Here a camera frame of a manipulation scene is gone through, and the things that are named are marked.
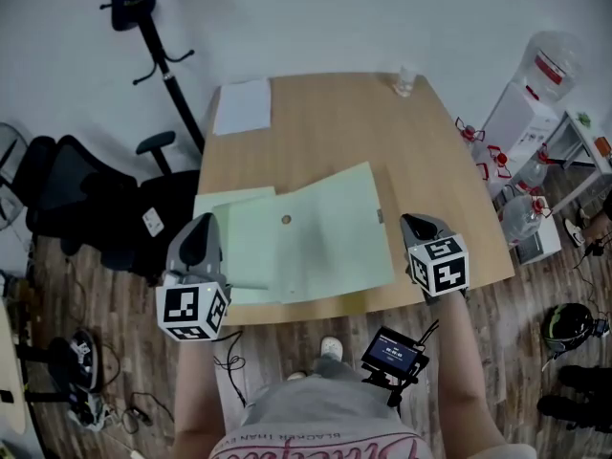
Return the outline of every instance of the office chair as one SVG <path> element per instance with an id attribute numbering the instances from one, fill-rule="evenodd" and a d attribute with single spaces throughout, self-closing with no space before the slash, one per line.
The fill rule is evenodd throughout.
<path id="1" fill-rule="evenodd" d="M 175 136 L 168 131 L 138 146 L 136 153 L 151 153 L 163 173 L 140 186 L 72 136 L 58 142 L 35 138 L 11 184 L 28 208 L 26 225 L 34 234 L 60 238 L 67 255 L 90 245 L 100 251 L 104 267 L 142 275 L 154 284 L 164 271 L 170 241 L 192 217 L 200 176 L 197 170 L 170 170 L 162 148 Z M 158 232 L 143 220 L 151 209 L 162 223 Z"/>

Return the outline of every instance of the t-shirt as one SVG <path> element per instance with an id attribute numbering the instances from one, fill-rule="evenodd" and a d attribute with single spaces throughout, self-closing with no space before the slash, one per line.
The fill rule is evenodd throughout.
<path id="1" fill-rule="evenodd" d="M 432 459 L 427 443 L 386 405 L 389 391 L 366 382 L 317 377 L 261 393 L 243 425 L 210 459 Z M 506 445 L 472 459 L 536 459 L 525 445 Z"/>

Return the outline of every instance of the fan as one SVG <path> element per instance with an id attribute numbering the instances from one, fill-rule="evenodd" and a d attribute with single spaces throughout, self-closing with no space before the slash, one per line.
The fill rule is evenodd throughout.
<path id="1" fill-rule="evenodd" d="M 11 190 L 11 183 L 27 148 L 28 144 L 14 127 L 0 122 L 0 230 L 10 226 L 23 209 Z"/>

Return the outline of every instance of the display screen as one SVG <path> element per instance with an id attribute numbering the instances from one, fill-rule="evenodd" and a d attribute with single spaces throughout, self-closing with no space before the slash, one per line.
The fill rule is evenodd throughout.
<path id="1" fill-rule="evenodd" d="M 385 335 L 378 335 L 368 355 L 406 372 L 419 353 Z"/>

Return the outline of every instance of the floor plank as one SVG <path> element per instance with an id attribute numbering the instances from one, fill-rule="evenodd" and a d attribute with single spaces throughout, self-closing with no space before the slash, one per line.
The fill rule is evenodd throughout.
<path id="1" fill-rule="evenodd" d="M 553 167 L 545 186 L 547 195 L 560 198 L 585 175 L 583 170 L 562 172 Z M 593 214 L 601 205 L 587 206 Z M 567 208 L 564 213 L 572 213 Z M 541 417 L 536 410 L 540 396 L 572 391 L 557 384 L 562 365 L 612 365 L 608 339 L 589 339 L 581 348 L 551 362 L 542 372 L 548 352 L 539 336 L 540 324 L 553 305 L 580 301 L 596 313 L 612 311 L 610 299 L 612 262 L 609 249 L 600 258 L 589 258 L 580 269 L 592 289 L 571 269 L 579 263 L 581 251 L 565 237 L 561 218 L 556 218 L 563 251 L 526 267 L 516 276 L 470 292 L 470 315 L 485 370 L 487 396 L 492 415 L 508 440 L 532 444 L 542 459 L 564 457 L 604 458 L 612 453 L 612 437 L 590 429 L 567 431 L 565 425 Z M 101 342 L 120 357 L 121 374 L 104 389 L 105 399 L 121 411 L 133 391 L 151 392 L 172 406 L 175 392 L 177 344 L 164 336 L 155 319 L 154 291 L 144 281 L 128 273 L 112 273 L 99 264 L 96 251 L 83 248 L 66 262 L 57 240 L 40 238 L 35 251 L 35 281 L 44 295 L 42 315 L 34 326 L 34 341 L 46 345 L 56 336 L 68 338 L 83 325 L 94 331 Z M 587 302 L 592 297 L 593 303 Z M 252 398 L 267 384 L 279 382 L 296 370 L 309 370 L 318 353 L 321 337 L 335 335 L 345 345 L 345 359 L 361 365 L 361 354 L 381 325 L 419 338 L 432 321 L 426 305 L 415 305 L 358 317 L 342 317 L 241 328 L 244 335 L 234 354 L 246 359 L 243 369 L 234 372 L 236 384 Z M 226 329 L 226 334 L 238 328 Z M 231 341 L 215 344 L 215 354 L 224 361 Z M 428 343 L 431 362 L 419 383 L 404 394 L 404 421 L 416 428 L 431 444 L 436 457 L 443 457 L 437 413 L 437 338 Z M 117 370 L 110 349 L 103 348 L 106 379 Z M 43 366 L 31 364 L 33 389 L 50 389 L 50 377 Z M 241 405 L 225 371 L 217 372 L 228 428 L 240 423 Z M 172 424 L 164 412 L 146 398 L 138 398 L 153 419 L 152 427 L 128 435 L 120 426 L 105 432 L 147 459 L 167 457 L 172 443 Z M 126 453 L 103 434 L 83 430 L 68 420 L 62 404 L 37 404 L 36 416 L 47 446 L 60 457 L 114 457 Z"/>

